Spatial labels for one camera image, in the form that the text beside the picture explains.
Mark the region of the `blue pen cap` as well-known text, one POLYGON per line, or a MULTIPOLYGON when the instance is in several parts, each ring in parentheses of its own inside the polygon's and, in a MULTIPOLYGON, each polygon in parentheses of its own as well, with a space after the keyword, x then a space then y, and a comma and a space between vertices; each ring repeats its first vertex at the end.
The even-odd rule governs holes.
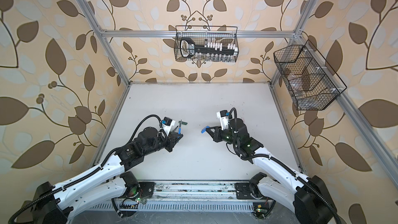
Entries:
POLYGON ((209 128, 209 126, 204 127, 204 128, 201 130, 201 133, 205 133, 206 130, 207 130, 208 128, 209 128))

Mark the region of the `blue fountain pen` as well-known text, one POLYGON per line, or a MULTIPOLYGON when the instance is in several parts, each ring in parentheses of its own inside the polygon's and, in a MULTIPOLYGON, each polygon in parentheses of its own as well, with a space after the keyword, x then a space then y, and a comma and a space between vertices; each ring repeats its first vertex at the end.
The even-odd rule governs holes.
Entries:
POLYGON ((181 134, 182 120, 179 121, 178 134, 181 134))

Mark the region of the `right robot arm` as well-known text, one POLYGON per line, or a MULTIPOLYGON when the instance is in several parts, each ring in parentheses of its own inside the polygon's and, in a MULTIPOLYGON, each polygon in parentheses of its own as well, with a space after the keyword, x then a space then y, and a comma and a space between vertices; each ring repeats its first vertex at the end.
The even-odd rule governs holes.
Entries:
POLYGON ((237 117, 237 110, 222 110, 217 113, 219 126, 206 126, 202 133, 208 133, 216 143, 226 142, 233 153, 243 161, 263 171, 249 181, 250 196, 254 199, 271 198, 293 212, 302 224, 328 224, 342 219, 324 181, 309 177, 284 164, 262 143, 250 136, 243 120, 237 117))

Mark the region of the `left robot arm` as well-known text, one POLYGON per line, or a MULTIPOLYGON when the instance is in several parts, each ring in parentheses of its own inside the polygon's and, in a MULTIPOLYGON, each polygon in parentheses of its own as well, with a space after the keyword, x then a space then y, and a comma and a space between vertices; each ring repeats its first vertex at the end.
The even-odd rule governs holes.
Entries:
POLYGON ((49 182, 40 185, 33 201, 16 211, 8 223, 17 223, 17 219, 28 211, 32 224, 67 224, 102 201, 142 194, 131 168, 154 152, 162 149, 172 152, 183 138, 183 121, 176 122, 168 117, 161 119, 157 115, 154 118, 159 122, 158 129, 135 129, 129 141, 112 149, 100 164, 55 185, 49 182))

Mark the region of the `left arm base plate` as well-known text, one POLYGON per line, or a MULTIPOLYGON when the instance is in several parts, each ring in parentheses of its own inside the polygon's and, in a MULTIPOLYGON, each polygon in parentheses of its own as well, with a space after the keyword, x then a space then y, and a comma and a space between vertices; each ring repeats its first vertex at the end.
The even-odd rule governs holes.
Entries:
POLYGON ((155 187, 155 182, 153 181, 139 181, 135 185, 129 186, 126 192, 121 197, 119 197, 119 199, 151 198, 154 193, 154 187, 155 187))

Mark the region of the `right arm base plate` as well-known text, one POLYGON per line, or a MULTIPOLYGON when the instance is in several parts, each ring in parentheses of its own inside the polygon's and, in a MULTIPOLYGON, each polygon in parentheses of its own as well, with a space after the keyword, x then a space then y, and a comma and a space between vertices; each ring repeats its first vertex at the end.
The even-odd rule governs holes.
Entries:
POLYGON ((262 200, 264 201, 266 198, 271 198, 270 196, 263 195, 258 185, 250 183, 248 181, 235 183, 234 185, 236 198, 239 200, 262 200))

